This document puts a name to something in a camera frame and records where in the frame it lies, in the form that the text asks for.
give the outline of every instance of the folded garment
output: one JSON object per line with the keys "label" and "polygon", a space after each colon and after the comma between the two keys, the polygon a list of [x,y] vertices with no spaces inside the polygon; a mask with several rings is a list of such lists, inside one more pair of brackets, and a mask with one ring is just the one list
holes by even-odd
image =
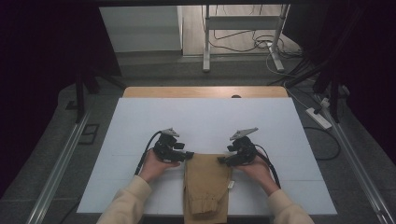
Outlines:
{"label": "folded garment", "polygon": [[184,173],[184,223],[226,223],[228,185],[232,169],[220,164],[219,154],[195,153]]}

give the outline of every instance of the power strip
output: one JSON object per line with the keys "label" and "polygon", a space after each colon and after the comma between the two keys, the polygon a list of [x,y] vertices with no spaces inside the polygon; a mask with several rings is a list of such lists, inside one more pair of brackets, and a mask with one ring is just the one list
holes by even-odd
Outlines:
{"label": "power strip", "polygon": [[314,108],[309,108],[305,110],[305,112],[311,117],[314,121],[317,122],[320,127],[324,130],[328,130],[332,127],[332,125],[327,121],[325,118],[323,118],[320,114],[315,114],[314,113],[315,109]]}

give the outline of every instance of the wall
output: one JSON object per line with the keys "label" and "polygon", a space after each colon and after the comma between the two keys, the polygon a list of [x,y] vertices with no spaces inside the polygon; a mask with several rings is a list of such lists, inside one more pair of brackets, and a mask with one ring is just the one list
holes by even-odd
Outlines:
{"label": "wall", "polygon": [[181,50],[180,8],[101,7],[100,11],[115,52]]}

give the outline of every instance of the hand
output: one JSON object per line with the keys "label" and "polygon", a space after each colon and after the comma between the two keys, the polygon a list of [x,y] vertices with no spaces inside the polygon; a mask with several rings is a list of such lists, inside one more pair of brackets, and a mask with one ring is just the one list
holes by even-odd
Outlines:
{"label": "hand", "polygon": [[139,176],[146,182],[150,182],[158,178],[163,172],[171,167],[177,167],[180,162],[162,162],[159,161],[153,150],[149,150],[146,154],[145,162],[143,163],[142,171]]}
{"label": "hand", "polygon": [[257,181],[268,196],[279,190],[279,187],[271,177],[270,168],[267,163],[258,156],[254,158],[253,163],[249,165],[235,166],[234,168],[243,171],[245,174]]}

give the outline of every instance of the beige sleeve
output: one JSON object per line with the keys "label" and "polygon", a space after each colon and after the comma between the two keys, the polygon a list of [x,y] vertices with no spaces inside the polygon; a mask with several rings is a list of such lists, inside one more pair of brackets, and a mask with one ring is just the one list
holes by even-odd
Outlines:
{"label": "beige sleeve", "polygon": [[144,203],[151,193],[151,187],[140,176],[135,175],[131,183],[120,189],[100,216],[97,223],[137,223],[143,215]]}
{"label": "beige sleeve", "polygon": [[279,189],[270,195],[268,205],[275,215],[275,224],[310,224],[314,223],[305,210],[291,201],[286,193]]}

